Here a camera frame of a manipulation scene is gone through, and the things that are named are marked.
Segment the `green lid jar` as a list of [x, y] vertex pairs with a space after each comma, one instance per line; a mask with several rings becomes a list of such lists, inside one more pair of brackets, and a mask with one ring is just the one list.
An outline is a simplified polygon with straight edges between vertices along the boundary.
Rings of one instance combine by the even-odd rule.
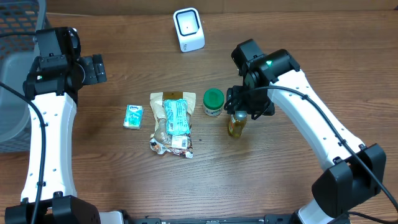
[[203, 110], [208, 116], [221, 114], [224, 105], [224, 94], [217, 88], [208, 89], [203, 96]]

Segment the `yellow drink bottle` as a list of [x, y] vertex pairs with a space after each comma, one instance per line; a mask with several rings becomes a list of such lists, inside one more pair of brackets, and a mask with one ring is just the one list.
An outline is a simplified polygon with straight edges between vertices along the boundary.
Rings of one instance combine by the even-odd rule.
[[228, 123], [228, 133], [233, 138], [239, 138], [242, 135], [243, 129], [247, 123], [247, 113], [245, 111], [236, 111], [231, 115]]

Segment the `teal tissue pack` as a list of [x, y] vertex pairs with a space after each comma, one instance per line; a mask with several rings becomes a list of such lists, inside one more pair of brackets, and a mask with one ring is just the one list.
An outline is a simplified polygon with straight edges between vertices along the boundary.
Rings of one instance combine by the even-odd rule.
[[140, 105], [127, 105], [123, 126], [127, 129], [140, 129], [144, 108]]

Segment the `brown nut pouch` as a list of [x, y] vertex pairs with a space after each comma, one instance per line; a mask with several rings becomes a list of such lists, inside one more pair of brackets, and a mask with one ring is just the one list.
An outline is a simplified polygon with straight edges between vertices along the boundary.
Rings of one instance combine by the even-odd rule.
[[[187, 119], [190, 126], [190, 134], [173, 136], [166, 131], [166, 112], [164, 109], [165, 100], [187, 101]], [[190, 135], [192, 132], [191, 116], [194, 112], [197, 96], [195, 93], [186, 91], [166, 91], [150, 94], [150, 107], [155, 118], [155, 131], [151, 135], [151, 141], [161, 144], [165, 147], [173, 147], [178, 149], [189, 148]]]

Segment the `teal snack packet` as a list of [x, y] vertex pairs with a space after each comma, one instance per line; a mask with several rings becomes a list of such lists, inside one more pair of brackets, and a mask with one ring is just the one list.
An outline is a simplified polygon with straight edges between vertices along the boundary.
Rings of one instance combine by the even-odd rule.
[[166, 112], [166, 131], [173, 136], [190, 134], [190, 126], [187, 119], [187, 101], [165, 100], [164, 109]]

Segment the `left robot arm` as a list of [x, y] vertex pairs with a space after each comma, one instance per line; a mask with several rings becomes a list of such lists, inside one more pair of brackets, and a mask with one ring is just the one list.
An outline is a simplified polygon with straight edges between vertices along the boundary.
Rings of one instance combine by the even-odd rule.
[[82, 57], [71, 27], [35, 32], [39, 56], [23, 82], [31, 120], [28, 174], [20, 205], [5, 209], [6, 223], [100, 223], [98, 209], [77, 197], [72, 174], [72, 129], [78, 91], [107, 81], [102, 56]]

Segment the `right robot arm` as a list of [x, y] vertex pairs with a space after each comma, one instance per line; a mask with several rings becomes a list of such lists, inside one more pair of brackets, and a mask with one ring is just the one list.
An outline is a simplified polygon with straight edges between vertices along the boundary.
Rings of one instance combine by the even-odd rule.
[[278, 106], [315, 153], [323, 174], [313, 183], [313, 200], [292, 215], [292, 223], [349, 223], [348, 212], [380, 193], [386, 154], [348, 131], [310, 86], [299, 63], [285, 49], [265, 54], [252, 39], [231, 58], [243, 78], [227, 91], [228, 114], [252, 119], [272, 116]]

